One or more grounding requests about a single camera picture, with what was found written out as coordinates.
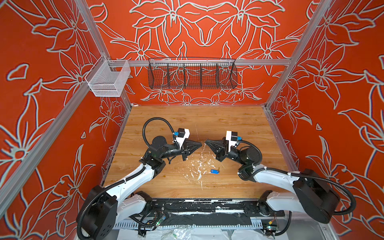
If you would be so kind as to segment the aluminium horizontal back rail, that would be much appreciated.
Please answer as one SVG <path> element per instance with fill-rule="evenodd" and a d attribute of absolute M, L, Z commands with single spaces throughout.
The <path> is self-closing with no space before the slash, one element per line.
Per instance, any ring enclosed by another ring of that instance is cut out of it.
<path fill-rule="evenodd" d="M 130 67 L 146 67 L 149 64 L 235 64 L 236 66 L 288 66 L 290 59 L 197 59 L 197 60 L 112 60 L 111 67 L 123 67 L 124 64 Z"/>

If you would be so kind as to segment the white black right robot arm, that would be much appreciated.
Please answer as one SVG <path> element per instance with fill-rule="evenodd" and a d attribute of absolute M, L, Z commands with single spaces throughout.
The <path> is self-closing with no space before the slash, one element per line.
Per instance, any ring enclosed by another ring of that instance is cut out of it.
<path fill-rule="evenodd" d="M 241 164 L 238 176 L 243 181 L 269 184 L 285 192 L 266 191 L 260 197 L 260 211 L 305 213 L 313 220 L 327 224 L 333 216 L 352 213 L 357 206 L 353 194 L 343 185 L 320 177 L 315 171 L 288 172 L 262 165 L 262 152 L 245 141 L 206 140 L 216 160 L 230 159 Z"/>

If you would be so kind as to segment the blue key tag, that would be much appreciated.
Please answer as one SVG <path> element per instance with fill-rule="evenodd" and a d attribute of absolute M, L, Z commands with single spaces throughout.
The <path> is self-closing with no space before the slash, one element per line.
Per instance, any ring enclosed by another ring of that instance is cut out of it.
<path fill-rule="evenodd" d="M 210 173 L 211 173 L 211 174 L 218 175 L 218 174 L 220 173 L 220 169 L 219 169 L 219 168 L 217 168 L 217 169 L 211 169 L 211 170 L 210 170 Z"/>

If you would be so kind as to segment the aluminium frame corner post right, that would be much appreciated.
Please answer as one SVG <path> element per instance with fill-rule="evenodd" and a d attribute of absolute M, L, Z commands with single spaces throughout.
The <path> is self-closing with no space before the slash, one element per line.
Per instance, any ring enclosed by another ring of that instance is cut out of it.
<path fill-rule="evenodd" d="M 326 10 L 329 8 L 331 3 L 332 1 L 330 0 L 320 1 L 319 5 L 317 6 L 312 18 L 308 22 L 308 25 L 292 54 L 292 57 L 290 58 L 290 63 L 285 67 L 282 75 L 280 76 L 279 80 L 275 84 L 275 87 L 265 104 L 265 108 L 267 110 L 271 109 L 272 104 L 276 100 L 278 93 L 283 88 L 285 81 L 288 79 L 290 73 L 293 71 L 296 63 L 298 62 L 299 58 L 304 52 L 305 47 L 307 46 L 310 38 L 314 34 L 317 26 L 320 24 L 321 19 L 323 18 Z"/>

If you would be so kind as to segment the clear acrylic basket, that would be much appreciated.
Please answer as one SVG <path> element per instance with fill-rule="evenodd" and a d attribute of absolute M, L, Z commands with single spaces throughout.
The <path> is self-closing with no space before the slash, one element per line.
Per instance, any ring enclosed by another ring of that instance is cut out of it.
<path fill-rule="evenodd" d="M 128 61 L 107 60 L 101 55 L 85 80 L 96 97 L 120 97 L 130 74 Z"/>

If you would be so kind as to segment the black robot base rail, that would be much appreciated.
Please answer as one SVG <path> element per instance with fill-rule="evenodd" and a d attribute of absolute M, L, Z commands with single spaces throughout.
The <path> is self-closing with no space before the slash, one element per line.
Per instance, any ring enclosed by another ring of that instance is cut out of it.
<path fill-rule="evenodd" d="M 117 221 L 113 233 L 133 231 L 144 237 L 154 230 L 255 230 L 277 234 L 290 225 L 285 211 L 262 213 L 257 199 L 153 199 L 144 211 Z"/>

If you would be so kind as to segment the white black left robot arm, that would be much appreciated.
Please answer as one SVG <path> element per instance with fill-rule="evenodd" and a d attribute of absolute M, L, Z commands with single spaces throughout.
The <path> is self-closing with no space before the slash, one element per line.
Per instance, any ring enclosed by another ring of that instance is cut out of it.
<path fill-rule="evenodd" d="M 142 135 L 148 148 L 140 159 L 140 165 L 109 186 L 91 189 L 76 219 L 80 240 L 103 240 L 115 223 L 127 218 L 137 223 L 139 230 L 153 229 L 161 222 L 164 214 L 152 207 L 153 200 L 148 194 L 137 189 L 159 175 L 175 157 L 181 156 L 186 161 L 202 143 L 190 140 L 190 131 L 184 128 L 170 129 L 171 144 L 163 136 L 149 142 L 146 127 L 153 121 L 162 121 L 171 127 L 166 119 L 160 117 L 150 118 L 144 123 Z"/>

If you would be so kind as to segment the aluminium frame corner post left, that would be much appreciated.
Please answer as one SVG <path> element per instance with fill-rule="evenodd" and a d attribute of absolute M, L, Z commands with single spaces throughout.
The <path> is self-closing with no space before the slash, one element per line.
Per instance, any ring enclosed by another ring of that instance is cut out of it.
<path fill-rule="evenodd" d="M 80 14 L 83 17 L 83 20 L 85 21 L 85 24 L 89 30 L 91 37 L 93 38 L 93 41 L 94 41 L 94 43 L 98 49 L 100 57 L 101 57 L 101 55 L 105 55 L 107 60 L 112 60 L 112 58 L 108 52 L 108 49 L 106 47 L 106 44 L 104 43 L 104 40 L 103 40 L 103 38 L 102 38 L 98 28 L 97 28 L 97 25 L 94 21 L 94 18 L 91 15 L 91 11 L 87 5 L 87 2 L 86 1 L 76 1 L 76 5 L 77 5 L 77 8 L 78 8 Z M 126 109 L 130 110 L 132 108 L 132 106 L 131 106 L 131 103 L 129 101 L 128 95 L 125 92 L 125 88 L 124 88 L 120 97 L 122 98 L 122 100 L 126 106 Z"/>

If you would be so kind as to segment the aluminium frame corner post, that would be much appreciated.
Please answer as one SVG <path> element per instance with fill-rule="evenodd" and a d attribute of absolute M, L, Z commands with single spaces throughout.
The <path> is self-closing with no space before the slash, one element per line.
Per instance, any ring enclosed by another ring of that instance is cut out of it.
<path fill-rule="evenodd" d="M 103 38 L 102 38 L 98 28 L 97 28 L 97 25 L 94 21 L 94 18 L 91 15 L 91 11 L 87 5 L 87 2 L 86 1 L 76 1 L 76 5 L 77 5 L 77 8 L 78 8 L 80 14 L 83 17 L 83 20 L 85 21 L 85 24 L 89 30 L 91 37 L 93 38 L 93 41 L 94 41 L 94 43 L 98 49 L 100 57 L 101 57 L 101 55 L 105 55 L 107 60 L 112 60 L 112 58 L 108 52 L 108 49 L 106 47 L 106 44 L 104 43 L 104 40 L 103 40 Z M 125 92 L 125 88 L 124 88 L 120 97 L 122 98 L 122 100 L 126 106 L 126 109 L 130 110 L 132 108 L 132 106 L 131 106 L 131 103 L 129 101 L 128 95 Z"/>
<path fill-rule="evenodd" d="M 310 38 L 314 34 L 317 26 L 320 24 L 321 19 L 323 18 L 326 10 L 329 8 L 331 3 L 332 1 L 330 0 L 320 1 L 319 5 L 317 6 L 312 18 L 308 22 L 308 25 L 292 54 L 292 57 L 290 58 L 290 63 L 285 67 L 282 75 L 280 76 L 279 80 L 275 84 L 275 87 L 265 104 L 265 108 L 267 110 L 271 109 L 272 104 L 276 100 L 278 93 L 283 88 L 285 81 L 288 79 L 290 73 L 293 71 L 296 63 L 298 62 L 299 58 L 304 52 L 305 47 L 307 46 Z"/>

